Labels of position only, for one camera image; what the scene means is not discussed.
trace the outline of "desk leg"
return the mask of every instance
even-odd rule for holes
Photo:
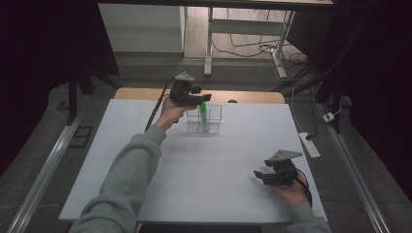
[[[288,35],[289,28],[291,26],[292,18],[293,18],[294,12],[289,12],[286,21],[284,23],[284,27],[282,29],[282,33],[279,36],[279,43],[278,46],[276,47],[275,50],[272,51],[272,57],[273,60],[275,61],[276,65],[276,70],[279,74],[279,78],[285,79],[288,77],[286,74],[285,68],[283,67],[282,60],[280,58],[281,52],[282,52],[282,46],[285,43],[286,36]]]
[[[205,77],[210,77],[212,75],[212,27],[213,27],[213,8],[209,8],[207,46],[206,46],[205,70],[204,70]]]

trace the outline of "black device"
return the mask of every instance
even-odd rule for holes
[[[258,171],[254,171],[254,173],[265,185],[291,186],[294,183],[299,183],[305,190],[308,201],[312,206],[312,193],[309,190],[309,184],[306,185],[299,178],[298,171],[301,171],[298,170],[291,161],[292,158],[299,157],[302,154],[301,152],[278,150],[270,159],[264,160],[266,166],[273,168],[275,173],[263,174]]]
[[[184,106],[196,106],[201,105],[203,102],[210,101],[212,94],[192,95],[202,91],[202,87],[193,86],[193,82],[194,78],[186,74],[186,72],[176,76],[172,89],[170,90],[170,99]]]

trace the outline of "gray carpet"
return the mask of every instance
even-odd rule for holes
[[[123,86],[163,87],[172,76],[186,71],[195,77],[195,83],[204,89],[269,91],[282,83],[276,79],[273,64],[270,63],[246,62],[244,65],[231,65],[217,61],[211,78],[204,78],[203,66],[194,63],[170,64],[169,62],[164,65],[160,62],[140,66],[120,64],[121,78],[114,78],[114,80]],[[292,76],[297,73],[298,69],[289,67],[287,71]],[[85,117],[80,123],[80,130],[71,141],[71,147],[65,152],[25,232],[65,232],[70,226],[68,222],[59,221],[58,215],[82,167],[107,104],[116,92],[96,78],[92,78],[92,81],[96,90],[91,102],[87,105]],[[305,81],[294,83],[286,89],[291,89],[294,85],[303,82]],[[5,232],[9,227],[19,205],[67,122],[67,96],[66,84],[51,92],[50,104],[42,121],[17,159],[0,179],[0,232]],[[288,103],[291,102],[290,97],[286,100]],[[307,89],[294,96],[293,107],[301,128],[310,134],[317,133],[313,141],[322,157],[317,161],[309,159],[309,165],[321,194],[329,225],[332,231],[337,233],[375,232],[317,108],[314,111],[314,119],[310,100],[310,90]],[[348,120],[349,106],[346,103],[343,106],[341,111],[342,135],[390,228],[393,232],[412,232],[411,203],[378,156],[352,127]],[[286,227],[284,225],[264,225],[261,229],[264,233],[285,232]]]

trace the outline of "person's left hand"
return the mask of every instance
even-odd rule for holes
[[[197,106],[180,106],[166,96],[163,99],[160,117],[155,125],[166,131],[172,127],[174,122],[183,116],[185,111],[194,110],[196,108]]]

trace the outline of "sleeve cuff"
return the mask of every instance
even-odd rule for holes
[[[291,207],[291,217],[292,222],[302,222],[315,219],[315,214],[313,214],[312,208],[309,202],[305,202],[299,205]]]
[[[149,127],[144,135],[158,146],[160,146],[163,140],[166,138],[166,132],[164,132],[163,129],[154,124]]]

